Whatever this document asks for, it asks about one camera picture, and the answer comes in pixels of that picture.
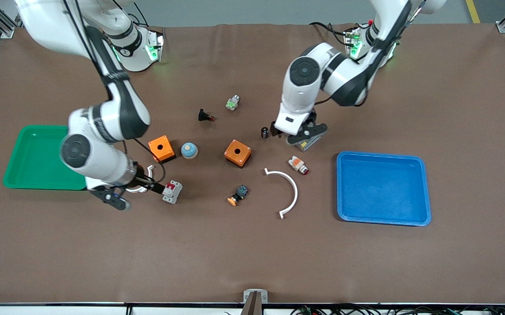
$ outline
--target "brown table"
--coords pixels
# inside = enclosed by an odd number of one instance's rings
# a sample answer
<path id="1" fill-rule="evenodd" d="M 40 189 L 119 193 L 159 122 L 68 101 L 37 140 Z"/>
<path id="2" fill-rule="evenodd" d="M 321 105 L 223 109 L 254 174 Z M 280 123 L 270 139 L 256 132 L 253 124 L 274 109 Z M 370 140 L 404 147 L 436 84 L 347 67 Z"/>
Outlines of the brown table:
<path id="1" fill-rule="evenodd" d="M 505 35 L 491 24 L 414 25 L 364 106 L 318 106 L 330 131 L 310 151 L 260 140 L 289 62 L 326 39 L 313 26 L 169 28 L 164 63 L 132 74 L 152 114 L 142 140 L 167 134 L 177 150 L 192 141 L 200 153 L 166 163 L 167 179 L 184 184 L 177 205 L 131 194 L 126 213 L 88 192 L 3 187 L 23 126 L 66 124 L 106 98 L 88 60 L 21 29 L 3 40 L 0 302 L 238 301 L 262 287 L 275 302 L 505 303 Z M 242 101 L 230 112 L 233 94 Z M 200 108 L 219 120 L 198 122 Z M 253 150 L 244 169 L 223 157 L 234 138 Z M 334 168 L 344 150 L 420 156 L 430 225 L 340 220 Z M 129 154 L 152 162 L 133 142 Z M 287 164 L 297 154 L 305 177 Z M 264 167 L 298 184 L 283 221 L 291 187 Z M 251 191 L 235 208 L 226 198 L 240 184 Z"/>

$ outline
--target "orange box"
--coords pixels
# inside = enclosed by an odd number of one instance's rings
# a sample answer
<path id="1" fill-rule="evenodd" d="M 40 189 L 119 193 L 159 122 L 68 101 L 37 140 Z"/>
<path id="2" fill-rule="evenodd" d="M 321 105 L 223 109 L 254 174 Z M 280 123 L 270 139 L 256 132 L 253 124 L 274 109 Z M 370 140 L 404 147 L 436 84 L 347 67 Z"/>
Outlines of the orange box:
<path id="1" fill-rule="evenodd" d="M 227 150 L 225 150 L 225 158 L 229 162 L 242 168 L 248 161 L 248 158 L 250 158 L 251 153 L 252 150 L 250 147 L 240 143 L 237 140 L 233 140 Z"/>
<path id="2" fill-rule="evenodd" d="M 157 160 L 154 157 L 157 162 L 165 163 L 177 157 L 167 136 L 162 136 L 153 141 L 149 141 L 148 145 L 149 150 L 151 150 L 153 154 L 159 158 L 159 160 Z"/>

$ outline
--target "yellow floor line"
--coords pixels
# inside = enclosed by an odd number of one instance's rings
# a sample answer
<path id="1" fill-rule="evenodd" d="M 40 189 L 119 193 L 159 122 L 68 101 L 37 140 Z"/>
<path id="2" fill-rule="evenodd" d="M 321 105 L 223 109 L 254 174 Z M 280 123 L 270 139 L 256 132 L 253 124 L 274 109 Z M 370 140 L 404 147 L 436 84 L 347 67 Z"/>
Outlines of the yellow floor line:
<path id="1" fill-rule="evenodd" d="M 474 6 L 474 0 L 466 0 L 466 5 L 468 6 L 468 11 L 470 11 L 472 22 L 480 23 L 480 17 L 478 16 L 478 11 L 476 11 L 476 6 Z"/>

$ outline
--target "plastic tray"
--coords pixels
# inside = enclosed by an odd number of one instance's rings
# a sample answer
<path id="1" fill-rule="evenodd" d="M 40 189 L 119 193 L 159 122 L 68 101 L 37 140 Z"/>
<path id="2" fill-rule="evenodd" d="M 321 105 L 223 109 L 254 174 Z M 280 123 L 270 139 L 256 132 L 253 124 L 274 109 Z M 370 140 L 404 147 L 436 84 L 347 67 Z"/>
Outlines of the plastic tray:
<path id="1" fill-rule="evenodd" d="M 338 215 L 346 221 L 422 227 L 431 222 L 425 164 L 417 156 L 338 154 Z"/>
<path id="2" fill-rule="evenodd" d="M 85 178 L 60 160 L 66 126 L 30 125 L 21 130 L 4 175 L 8 188 L 80 190 Z"/>

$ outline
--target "white robot link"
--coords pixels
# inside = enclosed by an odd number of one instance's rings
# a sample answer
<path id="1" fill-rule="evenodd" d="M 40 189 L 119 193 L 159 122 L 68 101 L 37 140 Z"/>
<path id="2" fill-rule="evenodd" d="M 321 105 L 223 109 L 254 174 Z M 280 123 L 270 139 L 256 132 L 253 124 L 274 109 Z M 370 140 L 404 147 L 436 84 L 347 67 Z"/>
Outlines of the white robot link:
<path id="1" fill-rule="evenodd" d="M 132 3 L 117 2 L 121 6 Z M 70 114 L 68 135 L 60 149 L 64 164 L 86 178 L 93 195 L 119 210 L 128 210 L 130 204 L 115 188 L 140 185 L 162 194 L 163 185 L 147 177 L 141 165 L 112 145 L 142 137 L 151 121 L 119 60 L 128 70 L 146 69 L 158 59 L 148 52 L 161 48 L 162 43 L 157 42 L 161 36 L 136 27 L 110 0 L 16 0 L 16 4 L 36 42 L 92 60 L 107 90 L 109 100 Z M 117 56 L 100 30 L 88 26 L 83 18 L 100 26 L 115 46 L 129 53 Z"/>
<path id="2" fill-rule="evenodd" d="M 418 13 L 431 14 L 446 0 L 419 1 L 416 10 L 412 10 L 410 0 L 370 2 L 376 10 L 376 18 L 370 25 L 373 31 L 363 28 L 363 36 L 370 36 L 370 40 L 357 42 L 370 43 L 360 53 L 356 52 L 364 60 L 359 62 L 346 56 L 326 42 L 307 48 L 286 71 L 278 117 L 270 128 L 272 136 L 288 134 L 289 145 L 318 140 L 328 131 L 326 124 L 316 124 L 314 106 L 319 90 L 328 93 L 340 106 L 361 106 L 378 69 L 390 58 L 404 29 Z"/>

